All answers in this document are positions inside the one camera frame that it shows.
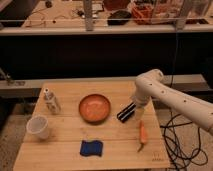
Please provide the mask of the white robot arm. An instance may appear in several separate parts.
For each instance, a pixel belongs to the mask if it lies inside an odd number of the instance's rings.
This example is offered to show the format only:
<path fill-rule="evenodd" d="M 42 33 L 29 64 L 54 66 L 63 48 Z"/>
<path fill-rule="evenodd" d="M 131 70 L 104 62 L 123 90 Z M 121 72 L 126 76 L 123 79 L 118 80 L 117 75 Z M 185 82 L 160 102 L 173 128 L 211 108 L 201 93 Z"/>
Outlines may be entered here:
<path fill-rule="evenodd" d="M 137 107 L 144 107 L 151 97 L 157 98 L 213 136 L 213 104 L 165 86 L 163 78 L 159 69 L 138 75 L 133 103 Z"/>

